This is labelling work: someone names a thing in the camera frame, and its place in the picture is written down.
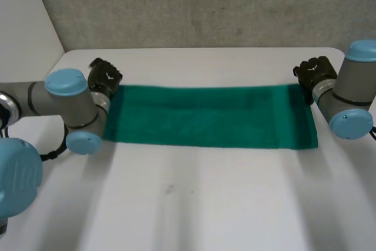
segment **concrete wall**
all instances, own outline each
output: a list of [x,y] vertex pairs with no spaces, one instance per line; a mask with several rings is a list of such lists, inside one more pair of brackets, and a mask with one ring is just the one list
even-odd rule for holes
[[376,0],[43,0],[66,51],[332,46],[376,38]]

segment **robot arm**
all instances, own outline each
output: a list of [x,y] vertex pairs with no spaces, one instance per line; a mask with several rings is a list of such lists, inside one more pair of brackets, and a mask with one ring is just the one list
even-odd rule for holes
[[[0,129],[26,116],[60,115],[66,147],[81,155],[96,153],[110,100],[123,76],[100,58],[90,67],[88,81],[77,69],[63,69],[45,81],[0,83]],[[35,200],[41,181],[42,159],[36,149],[22,139],[0,138],[0,237],[8,218],[22,213]]]
[[376,41],[355,41],[337,76],[328,58],[312,58],[294,68],[306,101],[317,104],[339,138],[358,139],[373,127],[369,108],[376,95]]

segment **blue cylinder cap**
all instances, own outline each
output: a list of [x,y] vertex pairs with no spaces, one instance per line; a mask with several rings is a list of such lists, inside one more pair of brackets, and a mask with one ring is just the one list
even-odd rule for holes
[[48,92],[58,96],[74,96],[88,88],[83,73],[77,69],[63,69],[51,73],[45,81]]
[[345,57],[357,62],[376,62],[376,41],[354,41],[350,45]]
[[368,134],[373,124],[369,111],[349,109],[335,114],[329,122],[329,127],[339,138],[358,139]]
[[98,152],[102,139],[92,132],[72,132],[66,137],[65,143],[70,151],[86,155]]
[[42,160],[18,138],[0,139],[0,219],[16,216],[35,200],[42,183]]

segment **green cloth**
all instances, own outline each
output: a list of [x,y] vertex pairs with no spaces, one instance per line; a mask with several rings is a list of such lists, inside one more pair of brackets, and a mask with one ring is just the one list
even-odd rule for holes
[[105,139],[219,148],[317,147],[299,85],[244,88],[120,86]]

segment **table surface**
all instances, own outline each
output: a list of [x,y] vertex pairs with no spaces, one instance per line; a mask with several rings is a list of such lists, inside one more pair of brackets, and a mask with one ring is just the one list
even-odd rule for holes
[[[294,83],[292,69],[333,48],[107,49],[66,53],[54,70],[85,75],[96,57],[123,84]],[[33,205],[9,220],[2,251],[375,250],[376,142],[339,140],[312,106],[319,148],[216,149],[105,142],[43,164]],[[376,114],[374,107],[371,113]],[[9,134],[40,153],[62,140],[60,117],[25,118]]]

